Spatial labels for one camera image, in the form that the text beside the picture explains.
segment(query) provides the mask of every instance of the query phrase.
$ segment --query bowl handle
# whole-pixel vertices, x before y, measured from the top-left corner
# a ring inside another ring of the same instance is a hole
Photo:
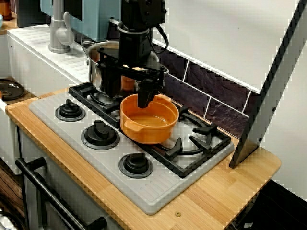
[[[124,124],[124,127],[128,128],[128,129],[131,129],[133,130],[134,132],[139,132],[143,129],[142,126],[138,125],[137,123],[127,119],[125,124]]]
[[[157,98],[161,98],[161,99],[164,99],[164,100],[167,100],[169,102],[172,102],[172,99],[168,96],[165,96],[165,95],[162,95],[162,94],[158,94],[156,95]]]

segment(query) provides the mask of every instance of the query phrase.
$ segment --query gray metal panel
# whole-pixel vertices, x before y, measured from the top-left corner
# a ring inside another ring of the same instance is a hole
[[[260,145],[307,39],[307,0],[301,0],[290,22],[252,115],[229,164],[235,168]]]

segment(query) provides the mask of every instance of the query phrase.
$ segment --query pot lid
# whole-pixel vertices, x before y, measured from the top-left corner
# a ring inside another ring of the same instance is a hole
[[[24,88],[11,80],[0,80],[0,91],[4,101],[15,100],[24,94]]]

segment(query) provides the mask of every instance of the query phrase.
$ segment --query gray faucet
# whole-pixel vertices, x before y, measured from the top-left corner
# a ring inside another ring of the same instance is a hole
[[[49,45],[49,50],[53,53],[64,54],[70,50],[74,34],[71,30],[69,17],[68,12],[64,13],[64,0],[54,0]]]

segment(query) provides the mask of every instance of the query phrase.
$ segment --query teal appliance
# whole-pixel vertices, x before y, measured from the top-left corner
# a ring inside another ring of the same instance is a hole
[[[53,16],[53,0],[40,0],[41,11]],[[120,19],[121,0],[64,0],[72,29],[96,42],[106,39],[109,20]]]

